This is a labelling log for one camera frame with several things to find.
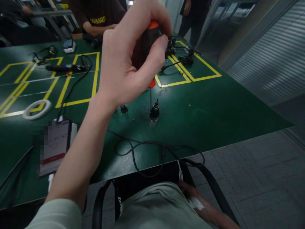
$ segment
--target black t-shirt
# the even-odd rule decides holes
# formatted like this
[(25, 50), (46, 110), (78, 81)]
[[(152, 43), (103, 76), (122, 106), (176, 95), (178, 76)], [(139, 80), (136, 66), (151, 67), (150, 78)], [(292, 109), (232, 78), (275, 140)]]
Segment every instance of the black t-shirt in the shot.
[[(191, 0), (191, 9), (188, 14), (188, 18), (194, 20), (202, 20), (206, 15), (206, 10), (208, 9), (209, 0)], [(184, 0), (183, 5), (181, 7), (180, 15), (183, 16), (184, 7), (186, 4), (186, 0)]]
[(69, 8), (81, 28), (87, 21), (93, 26), (118, 24), (125, 15), (118, 0), (69, 0)]

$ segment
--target white sleeve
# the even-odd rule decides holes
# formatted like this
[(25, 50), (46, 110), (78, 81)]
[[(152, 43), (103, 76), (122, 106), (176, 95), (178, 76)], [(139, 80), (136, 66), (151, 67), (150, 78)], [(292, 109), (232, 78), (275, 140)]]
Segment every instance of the white sleeve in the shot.
[(81, 229), (82, 214), (69, 199), (55, 199), (42, 205), (26, 229)]

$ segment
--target screwdriver shaft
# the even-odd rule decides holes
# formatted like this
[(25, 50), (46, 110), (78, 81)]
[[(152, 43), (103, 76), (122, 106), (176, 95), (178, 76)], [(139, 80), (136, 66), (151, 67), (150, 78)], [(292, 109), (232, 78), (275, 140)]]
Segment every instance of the screwdriver shaft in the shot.
[(150, 109), (153, 107), (152, 106), (152, 89), (149, 89), (149, 93), (150, 93)]

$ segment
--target tiled floor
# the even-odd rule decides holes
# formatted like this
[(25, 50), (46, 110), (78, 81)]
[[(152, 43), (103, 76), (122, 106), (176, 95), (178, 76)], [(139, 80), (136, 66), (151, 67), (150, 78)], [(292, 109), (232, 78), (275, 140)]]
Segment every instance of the tiled floor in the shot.
[[(305, 228), (305, 152), (282, 131), (205, 152), (206, 167), (242, 228)], [(201, 160), (193, 156), (192, 160)], [(198, 191), (219, 209), (200, 171), (189, 168)], [(95, 196), (90, 185), (83, 228), (91, 228)], [(114, 187), (105, 195), (102, 228), (114, 226)]]

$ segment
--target red screwdriver handle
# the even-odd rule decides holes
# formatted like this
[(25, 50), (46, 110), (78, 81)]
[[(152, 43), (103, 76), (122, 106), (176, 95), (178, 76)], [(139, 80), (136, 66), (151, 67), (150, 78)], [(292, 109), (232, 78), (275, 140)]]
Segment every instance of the red screwdriver handle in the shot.
[[(144, 58), (146, 59), (151, 46), (153, 43), (160, 37), (159, 32), (159, 24), (157, 21), (152, 20), (148, 25), (146, 31), (142, 35), (142, 43), (143, 43), (143, 54)], [(151, 81), (150, 85), (148, 86), (149, 89), (153, 88), (156, 85), (155, 78)]]

